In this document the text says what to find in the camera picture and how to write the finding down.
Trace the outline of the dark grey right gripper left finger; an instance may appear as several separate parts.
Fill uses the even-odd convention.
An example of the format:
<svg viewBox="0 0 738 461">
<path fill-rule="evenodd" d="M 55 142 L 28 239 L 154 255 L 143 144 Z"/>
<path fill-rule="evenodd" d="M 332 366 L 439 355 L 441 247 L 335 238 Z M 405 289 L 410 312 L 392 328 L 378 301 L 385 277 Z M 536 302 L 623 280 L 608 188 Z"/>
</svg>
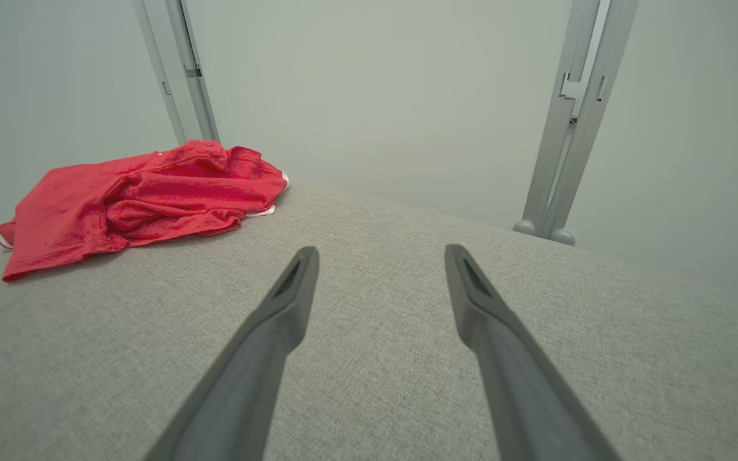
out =
<svg viewBox="0 0 738 461">
<path fill-rule="evenodd" d="M 261 460 L 287 356 L 304 339 L 319 271 L 300 248 L 167 424 L 147 460 Z"/>
</svg>

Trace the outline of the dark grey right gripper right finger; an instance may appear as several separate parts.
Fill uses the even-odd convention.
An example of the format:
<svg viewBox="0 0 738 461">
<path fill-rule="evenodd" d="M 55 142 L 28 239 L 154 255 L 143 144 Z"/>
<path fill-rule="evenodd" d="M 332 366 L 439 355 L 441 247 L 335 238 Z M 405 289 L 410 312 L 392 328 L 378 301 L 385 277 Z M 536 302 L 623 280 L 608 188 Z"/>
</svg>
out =
<svg viewBox="0 0 738 461">
<path fill-rule="evenodd" d="M 537 341 L 462 245 L 445 249 L 457 333 L 477 357 L 503 460 L 618 460 Z"/>
</svg>

